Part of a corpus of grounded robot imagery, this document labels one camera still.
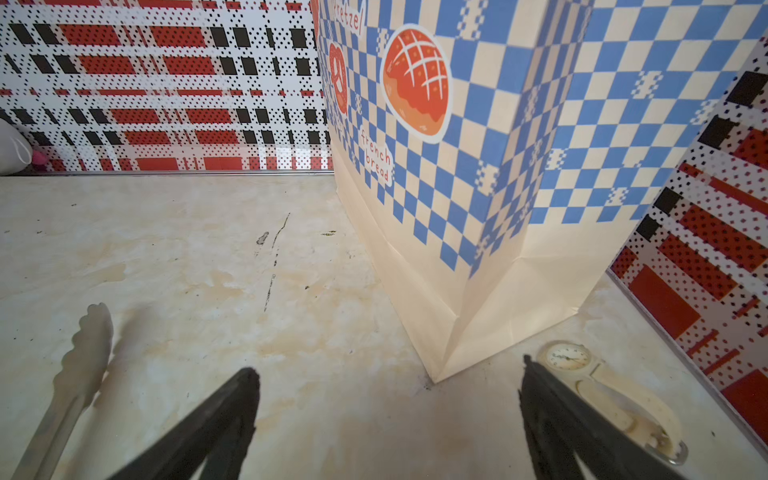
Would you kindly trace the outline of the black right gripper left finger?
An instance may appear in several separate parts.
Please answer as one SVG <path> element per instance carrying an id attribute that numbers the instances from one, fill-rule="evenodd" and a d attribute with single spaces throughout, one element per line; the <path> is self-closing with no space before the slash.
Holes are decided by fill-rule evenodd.
<path id="1" fill-rule="evenodd" d="M 236 372 L 114 479 L 237 479 L 256 432 L 260 377 Z"/>

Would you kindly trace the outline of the steel tongs red handles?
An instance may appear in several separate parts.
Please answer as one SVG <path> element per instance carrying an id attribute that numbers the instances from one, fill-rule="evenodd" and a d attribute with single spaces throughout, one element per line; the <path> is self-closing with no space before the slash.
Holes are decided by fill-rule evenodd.
<path id="1" fill-rule="evenodd" d="M 14 479 L 50 479 L 82 414 L 100 389 L 110 356 L 114 327 L 108 307 L 91 304 L 79 320 L 72 349 L 53 379 L 47 411 L 22 455 Z"/>

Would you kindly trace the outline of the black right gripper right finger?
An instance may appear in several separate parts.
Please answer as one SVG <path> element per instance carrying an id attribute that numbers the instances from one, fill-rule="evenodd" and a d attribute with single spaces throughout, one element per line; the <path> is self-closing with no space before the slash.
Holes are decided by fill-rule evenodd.
<path id="1" fill-rule="evenodd" d="M 529 355 L 519 390 L 533 471 L 538 479 L 680 479 L 632 442 Z"/>

